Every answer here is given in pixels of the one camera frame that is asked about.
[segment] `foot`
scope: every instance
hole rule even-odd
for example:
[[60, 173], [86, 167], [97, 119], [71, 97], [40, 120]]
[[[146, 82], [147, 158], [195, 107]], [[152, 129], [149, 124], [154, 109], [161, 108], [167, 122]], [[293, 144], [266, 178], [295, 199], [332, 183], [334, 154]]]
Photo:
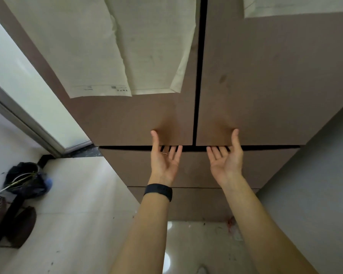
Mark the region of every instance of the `foot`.
[[209, 274], [209, 272], [205, 266], [201, 265], [197, 270], [197, 274]]

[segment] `finger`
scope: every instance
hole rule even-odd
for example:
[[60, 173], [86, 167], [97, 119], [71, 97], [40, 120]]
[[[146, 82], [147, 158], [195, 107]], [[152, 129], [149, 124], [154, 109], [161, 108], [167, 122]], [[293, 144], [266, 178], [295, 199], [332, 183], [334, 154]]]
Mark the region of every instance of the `finger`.
[[183, 146], [182, 146], [182, 145], [179, 145], [179, 146], [178, 146], [178, 150], [177, 150], [177, 152], [175, 153], [175, 157], [174, 157], [174, 161], [176, 161], [177, 163], [179, 163], [180, 156], [182, 155], [182, 150], [183, 150]]
[[176, 146], [172, 146], [171, 148], [170, 148], [170, 152], [169, 152], [169, 158], [172, 160], [173, 159], [173, 157], [174, 157], [174, 153], [175, 153], [175, 149], [176, 149], [177, 147]]
[[221, 157], [221, 153], [220, 153], [220, 151], [217, 149], [216, 146], [213, 146], [211, 149], [212, 149], [212, 152], [214, 152], [215, 158], [216, 158], [217, 160], [220, 159], [220, 158], [222, 158], [222, 157]]
[[210, 163], [214, 162], [216, 160], [214, 153], [212, 152], [212, 149], [210, 146], [207, 146], [207, 155], [210, 159]]
[[159, 149], [159, 137], [158, 133], [154, 130], [151, 131], [152, 136], [152, 149], [151, 152], [158, 152]]
[[169, 148], [170, 148], [170, 146], [164, 146], [163, 153], [169, 154]]
[[233, 133], [231, 134], [231, 142], [234, 147], [234, 152], [242, 152], [242, 148], [239, 142], [239, 130], [234, 129]]
[[218, 148], [220, 149], [220, 152], [224, 158], [229, 155], [229, 152], [227, 151], [225, 146], [219, 146]]

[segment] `black watch strap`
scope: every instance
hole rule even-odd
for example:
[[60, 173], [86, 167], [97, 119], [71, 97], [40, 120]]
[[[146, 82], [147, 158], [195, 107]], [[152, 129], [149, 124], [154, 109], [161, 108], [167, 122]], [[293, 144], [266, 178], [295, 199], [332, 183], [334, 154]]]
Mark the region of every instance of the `black watch strap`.
[[151, 192], [165, 195], [169, 199], [169, 202], [172, 201], [173, 189], [171, 187], [168, 187], [164, 184], [148, 184], [145, 188], [144, 195]]

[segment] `forearm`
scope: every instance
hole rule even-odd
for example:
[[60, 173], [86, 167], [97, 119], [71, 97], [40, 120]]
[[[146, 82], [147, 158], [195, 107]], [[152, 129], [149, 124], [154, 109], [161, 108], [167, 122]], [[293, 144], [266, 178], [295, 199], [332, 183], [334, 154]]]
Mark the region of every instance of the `forearm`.
[[158, 193], [142, 199], [111, 274], [160, 274], [163, 270], [169, 200]]
[[317, 273], [268, 215], [242, 176], [235, 177], [223, 190], [260, 274]]

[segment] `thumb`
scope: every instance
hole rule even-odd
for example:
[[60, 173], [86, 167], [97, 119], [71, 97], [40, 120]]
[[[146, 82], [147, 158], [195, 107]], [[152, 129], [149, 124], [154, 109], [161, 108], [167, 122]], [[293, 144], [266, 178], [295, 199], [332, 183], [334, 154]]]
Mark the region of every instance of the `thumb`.
[[242, 148], [239, 142], [239, 130], [238, 129], [234, 129], [233, 133], [231, 134], [231, 142], [233, 144], [234, 147], [234, 152], [242, 152]]
[[158, 152], [159, 151], [158, 133], [156, 131], [152, 130], [151, 136], [152, 136], [152, 150], [151, 150], [151, 152]]

